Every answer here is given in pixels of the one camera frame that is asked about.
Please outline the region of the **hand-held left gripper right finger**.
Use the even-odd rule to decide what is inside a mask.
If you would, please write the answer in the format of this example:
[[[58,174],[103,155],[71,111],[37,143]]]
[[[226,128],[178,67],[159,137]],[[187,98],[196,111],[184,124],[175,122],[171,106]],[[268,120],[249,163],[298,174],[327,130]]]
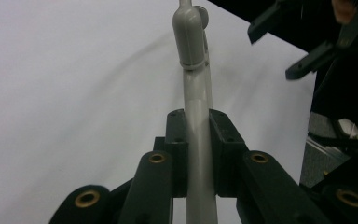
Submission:
[[[239,162],[248,147],[227,114],[214,109],[209,113],[214,190],[220,197],[236,198],[241,182]]]

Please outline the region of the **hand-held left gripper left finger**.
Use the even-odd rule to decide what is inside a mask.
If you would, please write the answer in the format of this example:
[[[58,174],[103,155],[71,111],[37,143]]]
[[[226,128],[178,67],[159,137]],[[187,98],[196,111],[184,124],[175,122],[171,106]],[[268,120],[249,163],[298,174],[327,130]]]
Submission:
[[[187,195],[187,140],[186,116],[183,109],[173,110],[167,115],[164,136],[155,138],[154,150],[165,151],[172,156],[172,196],[185,198]]]

